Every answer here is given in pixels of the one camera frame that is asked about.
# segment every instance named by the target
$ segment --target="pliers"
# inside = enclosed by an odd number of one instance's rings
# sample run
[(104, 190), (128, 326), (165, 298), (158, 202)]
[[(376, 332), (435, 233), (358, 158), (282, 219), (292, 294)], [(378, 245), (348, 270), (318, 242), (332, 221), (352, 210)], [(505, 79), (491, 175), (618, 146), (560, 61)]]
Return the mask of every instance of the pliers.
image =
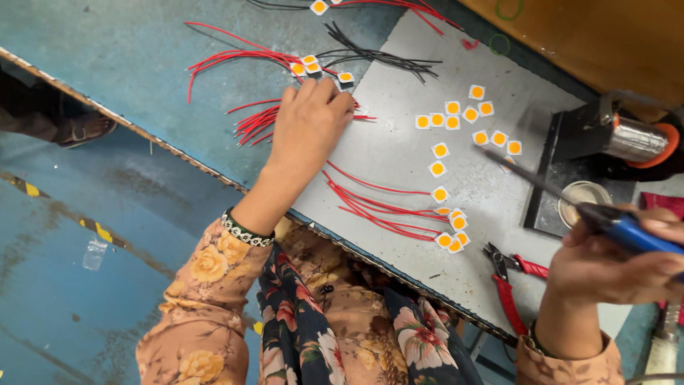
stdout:
[(485, 255), (492, 260), (496, 273), (492, 277), (497, 283), (497, 290), (501, 298), (501, 305), (503, 311), (506, 313), (508, 321), (511, 323), (513, 330), (519, 335), (527, 335), (527, 326), (520, 319), (518, 310), (515, 308), (515, 301), (513, 300), (512, 289), (513, 286), (508, 283), (508, 269), (521, 271), (525, 274), (536, 275), (539, 278), (546, 279), (549, 270), (546, 267), (540, 266), (536, 263), (528, 262), (522, 259), (518, 254), (514, 254), (513, 258), (503, 255), (496, 246), (488, 243), (489, 249), (484, 247)]

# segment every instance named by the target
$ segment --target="bangle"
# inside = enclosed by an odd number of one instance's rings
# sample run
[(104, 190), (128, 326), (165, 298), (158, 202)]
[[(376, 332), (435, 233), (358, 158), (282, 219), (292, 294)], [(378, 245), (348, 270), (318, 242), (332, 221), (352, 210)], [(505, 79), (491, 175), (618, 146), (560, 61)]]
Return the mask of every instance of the bangle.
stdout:
[(231, 217), (231, 211), (233, 211), (232, 207), (223, 213), (221, 216), (221, 224), (223, 224), (223, 227), (225, 227), (235, 238), (252, 246), (267, 247), (273, 245), (273, 239), (276, 237), (276, 232), (271, 233), (268, 237), (255, 234), (235, 222)]
[(539, 343), (539, 340), (537, 339), (537, 336), (534, 334), (534, 327), (537, 325), (537, 320), (534, 320), (532, 322), (532, 325), (529, 327), (529, 331), (527, 333), (528, 341), (529, 341), (529, 348), (536, 351), (537, 353), (541, 354), (542, 356), (546, 356), (549, 358), (556, 358), (553, 354), (551, 354), (548, 350), (544, 349), (544, 347)]

